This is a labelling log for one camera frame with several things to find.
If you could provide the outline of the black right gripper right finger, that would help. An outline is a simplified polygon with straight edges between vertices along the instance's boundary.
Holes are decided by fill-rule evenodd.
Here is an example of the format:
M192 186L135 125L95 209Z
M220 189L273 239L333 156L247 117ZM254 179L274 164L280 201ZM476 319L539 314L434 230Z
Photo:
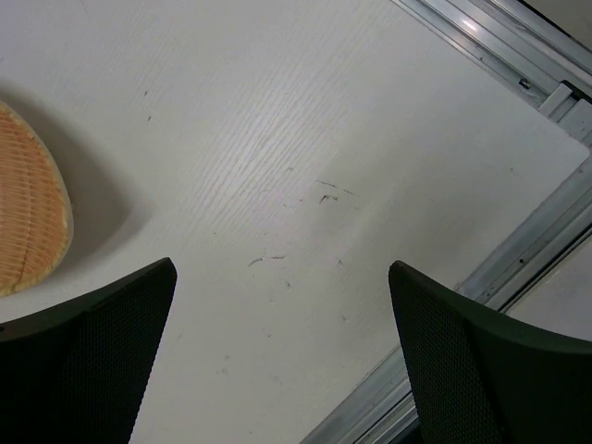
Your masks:
M424 442L590 442L589 341L513 319L401 261L388 283Z

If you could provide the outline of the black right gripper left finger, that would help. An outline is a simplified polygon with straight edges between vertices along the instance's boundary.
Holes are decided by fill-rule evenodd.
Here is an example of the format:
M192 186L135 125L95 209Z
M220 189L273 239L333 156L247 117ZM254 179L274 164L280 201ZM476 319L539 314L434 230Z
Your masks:
M2 442L129 442L176 282L163 258L2 324Z

